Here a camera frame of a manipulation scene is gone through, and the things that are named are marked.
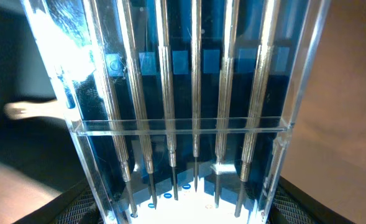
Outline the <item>dark green box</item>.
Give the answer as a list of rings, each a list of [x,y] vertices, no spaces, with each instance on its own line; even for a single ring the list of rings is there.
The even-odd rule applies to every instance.
[[[8,103],[55,99],[38,47],[19,1],[0,1],[0,163],[65,192],[85,179],[63,120],[12,120]]]

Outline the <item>orange scraper wooden handle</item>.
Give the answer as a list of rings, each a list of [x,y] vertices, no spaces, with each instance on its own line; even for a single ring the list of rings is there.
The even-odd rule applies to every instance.
[[[28,119],[36,117],[65,119],[61,104],[57,100],[50,100],[43,103],[30,101],[19,101],[7,103],[4,112],[10,119]]]

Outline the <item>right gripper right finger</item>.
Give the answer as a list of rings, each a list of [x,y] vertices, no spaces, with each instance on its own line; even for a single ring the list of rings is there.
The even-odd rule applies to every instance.
[[[268,215],[268,223],[343,223],[352,221],[318,202],[297,186],[280,177]]]

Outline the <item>clear blue screwdriver set case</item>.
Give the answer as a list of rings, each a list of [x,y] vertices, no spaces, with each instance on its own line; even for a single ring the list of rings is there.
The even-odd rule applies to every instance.
[[[23,0],[103,223],[273,223],[328,0]]]

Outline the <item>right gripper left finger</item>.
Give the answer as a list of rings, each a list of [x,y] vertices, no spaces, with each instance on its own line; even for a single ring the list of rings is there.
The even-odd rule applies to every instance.
[[[15,223],[102,223],[101,214],[86,180],[62,193]]]

